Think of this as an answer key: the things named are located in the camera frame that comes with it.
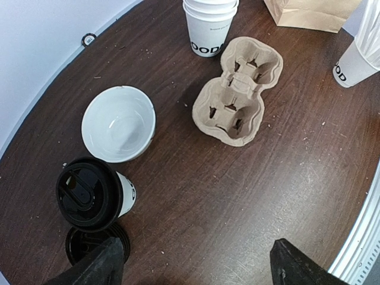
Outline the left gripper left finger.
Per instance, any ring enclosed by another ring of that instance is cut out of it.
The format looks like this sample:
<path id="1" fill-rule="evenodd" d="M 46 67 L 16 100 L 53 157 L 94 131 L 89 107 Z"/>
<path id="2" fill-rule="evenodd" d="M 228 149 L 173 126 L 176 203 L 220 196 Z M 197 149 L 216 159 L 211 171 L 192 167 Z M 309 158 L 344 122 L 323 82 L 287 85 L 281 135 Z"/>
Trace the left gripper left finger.
<path id="1" fill-rule="evenodd" d="M 50 280 L 50 284 L 121 284 L 124 248 L 110 237 L 70 269 Z"/>

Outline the stack of white paper cups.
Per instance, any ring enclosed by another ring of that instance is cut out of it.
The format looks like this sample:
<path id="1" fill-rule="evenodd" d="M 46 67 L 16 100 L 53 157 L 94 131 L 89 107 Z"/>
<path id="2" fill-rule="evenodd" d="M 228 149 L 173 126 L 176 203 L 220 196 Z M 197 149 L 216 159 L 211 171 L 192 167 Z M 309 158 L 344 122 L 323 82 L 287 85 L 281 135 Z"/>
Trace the stack of white paper cups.
<path id="1" fill-rule="evenodd" d="M 183 1 L 191 49 L 201 57 L 222 49 L 239 1 Z"/>

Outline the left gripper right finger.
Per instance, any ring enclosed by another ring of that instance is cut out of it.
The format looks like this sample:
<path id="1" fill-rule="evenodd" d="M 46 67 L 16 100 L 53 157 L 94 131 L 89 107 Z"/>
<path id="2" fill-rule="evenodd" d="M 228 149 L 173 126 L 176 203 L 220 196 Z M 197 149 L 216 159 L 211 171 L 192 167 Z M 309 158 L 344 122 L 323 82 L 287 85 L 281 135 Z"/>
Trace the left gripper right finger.
<path id="1" fill-rule="evenodd" d="M 325 271 L 287 239 L 277 239 L 270 250 L 273 284 L 331 284 L 345 282 Z"/>

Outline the single white paper cup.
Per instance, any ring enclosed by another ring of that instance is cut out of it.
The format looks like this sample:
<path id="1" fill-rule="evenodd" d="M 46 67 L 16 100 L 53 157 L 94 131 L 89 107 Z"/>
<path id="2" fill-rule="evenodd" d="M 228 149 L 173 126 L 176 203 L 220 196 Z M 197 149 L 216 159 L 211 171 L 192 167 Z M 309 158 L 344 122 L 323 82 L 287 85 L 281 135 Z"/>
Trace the single white paper cup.
<path id="1" fill-rule="evenodd" d="M 119 217 L 123 216 L 131 210 L 137 199 L 137 192 L 134 184 L 124 175 L 119 172 L 116 173 L 122 185 L 122 207 L 119 213 Z"/>

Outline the cardboard cup carrier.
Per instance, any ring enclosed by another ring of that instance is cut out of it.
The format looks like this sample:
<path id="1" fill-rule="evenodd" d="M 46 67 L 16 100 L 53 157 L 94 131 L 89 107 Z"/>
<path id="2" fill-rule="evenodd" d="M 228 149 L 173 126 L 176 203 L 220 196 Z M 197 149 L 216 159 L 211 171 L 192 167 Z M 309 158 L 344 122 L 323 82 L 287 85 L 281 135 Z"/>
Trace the cardboard cup carrier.
<path id="1" fill-rule="evenodd" d="M 265 110 L 261 93 L 278 83 L 283 58 L 273 47 L 243 36 L 229 42 L 220 65 L 221 76 L 203 86 L 192 118 L 203 133 L 243 147 L 259 130 Z"/>

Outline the brown paper bag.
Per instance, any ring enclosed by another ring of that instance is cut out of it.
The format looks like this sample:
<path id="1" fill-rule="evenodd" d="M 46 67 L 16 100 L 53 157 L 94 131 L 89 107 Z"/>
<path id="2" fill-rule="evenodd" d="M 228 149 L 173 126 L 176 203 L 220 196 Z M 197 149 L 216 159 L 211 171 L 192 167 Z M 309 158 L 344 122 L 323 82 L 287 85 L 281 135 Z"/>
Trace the brown paper bag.
<path id="1" fill-rule="evenodd" d="M 358 0 L 265 0 L 274 22 L 280 27 L 338 33 Z"/>

